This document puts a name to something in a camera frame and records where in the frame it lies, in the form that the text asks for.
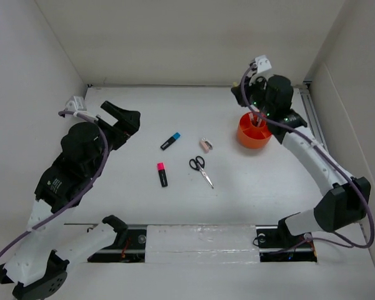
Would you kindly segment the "pink capped black highlighter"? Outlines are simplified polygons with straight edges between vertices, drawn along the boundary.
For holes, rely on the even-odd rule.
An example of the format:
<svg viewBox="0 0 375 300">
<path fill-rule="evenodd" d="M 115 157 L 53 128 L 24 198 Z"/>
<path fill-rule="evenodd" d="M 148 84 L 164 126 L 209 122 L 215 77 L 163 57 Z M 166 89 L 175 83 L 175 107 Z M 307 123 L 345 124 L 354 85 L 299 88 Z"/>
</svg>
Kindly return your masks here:
<svg viewBox="0 0 375 300">
<path fill-rule="evenodd" d="M 168 180 L 167 180 L 167 177 L 166 177 L 166 170 L 165 170 L 163 162 L 157 163 L 157 171 L 158 171 L 158 174 L 159 174 L 161 186 L 163 188 L 167 187 L 168 186 Z"/>
</svg>

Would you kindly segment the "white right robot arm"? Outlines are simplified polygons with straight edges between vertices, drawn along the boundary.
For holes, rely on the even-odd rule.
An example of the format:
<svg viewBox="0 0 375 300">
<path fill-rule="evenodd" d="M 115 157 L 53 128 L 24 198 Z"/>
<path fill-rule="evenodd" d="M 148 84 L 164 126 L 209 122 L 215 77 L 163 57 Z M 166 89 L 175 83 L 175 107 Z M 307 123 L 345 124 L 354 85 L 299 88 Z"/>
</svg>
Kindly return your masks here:
<svg viewBox="0 0 375 300">
<path fill-rule="evenodd" d="M 345 248 L 370 248 L 375 238 L 374 219 L 368 205 L 371 184 L 365 177 L 354 177 L 338 165 L 308 128 L 307 122 L 292 109 L 293 87 L 288 78 L 244 74 L 231 88 L 237 103 L 264 121 L 269 132 L 304 166 L 317 184 L 322 198 L 312 209 L 279 220 L 276 238 L 285 248 L 307 233 L 323 231 L 344 241 Z M 337 231 L 367 218 L 370 234 L 366 244 L 357 244 Z"/>
</svg>

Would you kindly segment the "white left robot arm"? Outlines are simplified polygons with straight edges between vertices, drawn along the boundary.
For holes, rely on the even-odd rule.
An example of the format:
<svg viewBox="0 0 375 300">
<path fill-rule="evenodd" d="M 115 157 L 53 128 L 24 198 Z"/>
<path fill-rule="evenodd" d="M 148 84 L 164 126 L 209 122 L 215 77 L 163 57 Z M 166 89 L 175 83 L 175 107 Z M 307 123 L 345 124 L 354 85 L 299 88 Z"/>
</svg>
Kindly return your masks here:
<svg viewBox="0 0 375 300">
<path fill-rule="evenodd" d="M 120 248 L 126 242 L 128 225 L 110 215 L 68 246 L 57 247 L 61 229 L 102 174 L 110 152 L 124 145 L 140 127 L 138 111 L 108 101 L 101 108 L 115 118 L 115 124 L 90 115 L 84 106 L 59 113 L 79 122 L 61 139 L 61 153 L 36 186 L 27 228 L 11 242 L 16 252 L 0 264 L 0 283 L 14 286 L 14 299 L 52 296 L 72 267 L 105 247 Z"/>
</svg>

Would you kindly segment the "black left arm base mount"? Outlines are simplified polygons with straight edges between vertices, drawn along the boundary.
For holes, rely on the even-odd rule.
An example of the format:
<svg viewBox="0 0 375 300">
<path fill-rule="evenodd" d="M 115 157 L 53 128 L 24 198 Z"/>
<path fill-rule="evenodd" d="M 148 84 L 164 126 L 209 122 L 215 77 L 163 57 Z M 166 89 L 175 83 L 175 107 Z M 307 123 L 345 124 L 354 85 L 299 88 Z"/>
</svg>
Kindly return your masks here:
<svg viewBox="0 0 375 300">
<path fill-rule="evenodd" d="M 147 226 L 127 225 L 114 215 L 105 217 L 104 224 L 116 232 L 114 241 L 90 256 L 89 263 L 144 263 L 146 255 Z"/>
</svg>

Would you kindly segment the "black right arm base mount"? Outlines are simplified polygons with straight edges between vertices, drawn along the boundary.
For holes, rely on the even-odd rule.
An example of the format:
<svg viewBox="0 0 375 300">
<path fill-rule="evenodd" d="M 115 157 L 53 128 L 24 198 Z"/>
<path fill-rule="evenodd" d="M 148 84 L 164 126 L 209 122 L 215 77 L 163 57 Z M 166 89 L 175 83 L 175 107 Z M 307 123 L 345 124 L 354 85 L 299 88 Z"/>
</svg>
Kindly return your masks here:
<svg viewBox="0 0 375 300">
<path fill-rule="evenodd" d="M 310 232 L 293 236 L 285 226 L 258 225 L 252 244 L 259 250 L 261 263 L 316 263 L 318 259 L 312 238 Z"/>
</svg>

